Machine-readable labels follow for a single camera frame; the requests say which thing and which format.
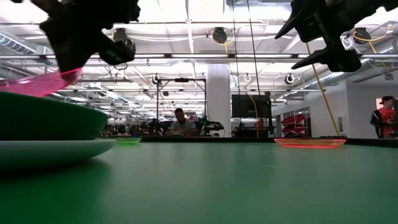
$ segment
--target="person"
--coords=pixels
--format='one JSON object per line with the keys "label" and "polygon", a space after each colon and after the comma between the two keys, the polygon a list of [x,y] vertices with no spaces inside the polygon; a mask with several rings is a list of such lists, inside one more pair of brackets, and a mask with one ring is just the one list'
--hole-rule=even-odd
{"label": "person", "polygon": [[185,118],[184,111],[181,108],[177,108],[174,114],[177,120],[172,123],[169,134],[182,134],[184,136],[198,135],[197,127],[192,121]]}
{"label": "person", "polygon": [[383,96],[380,102],[383,107],[373,111],[371,115],[371,125],[375,127],[378,138],[392,138],[390,133],[395,116],[395,111],[392,109],[394,100],[393,96]]}

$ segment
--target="green table surface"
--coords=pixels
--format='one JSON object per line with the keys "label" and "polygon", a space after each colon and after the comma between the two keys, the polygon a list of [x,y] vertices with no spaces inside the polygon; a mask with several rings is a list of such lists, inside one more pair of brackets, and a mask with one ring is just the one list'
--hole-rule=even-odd
{"label": "green table surface", "polygon": [[398,223],[398,149],[148,143],[0,179],[8,223]]}

